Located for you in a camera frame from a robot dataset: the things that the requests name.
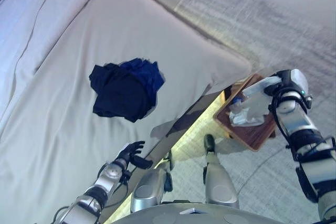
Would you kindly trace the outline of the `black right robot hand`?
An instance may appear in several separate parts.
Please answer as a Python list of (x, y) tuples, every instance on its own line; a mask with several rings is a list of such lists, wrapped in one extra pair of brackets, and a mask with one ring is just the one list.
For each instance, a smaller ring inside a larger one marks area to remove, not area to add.
[(273, 78), (271, 84), (264, 88), (264, 93), (268, 96), (275, 97), (276, 94), (287, 92), (297, 92), (306, 98), (309, 91), (306, 76), (299, 69), (281, 70), (269, 77)]

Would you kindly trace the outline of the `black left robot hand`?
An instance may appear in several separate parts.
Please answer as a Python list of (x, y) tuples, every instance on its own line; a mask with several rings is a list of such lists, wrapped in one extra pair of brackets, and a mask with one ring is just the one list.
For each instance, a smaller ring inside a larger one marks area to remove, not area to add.
[(143, 157), (138, 156), (141, 154), (142, 149), (144, 148), (145, 141), (137, 141), (127, 145), (117, 156), (116, 161), (125, 161), (125, 168), (127, 168), (128, 164), (141, 168), (141, 169), (149, 169), (152, 167), (153, 162), (146, 160)]

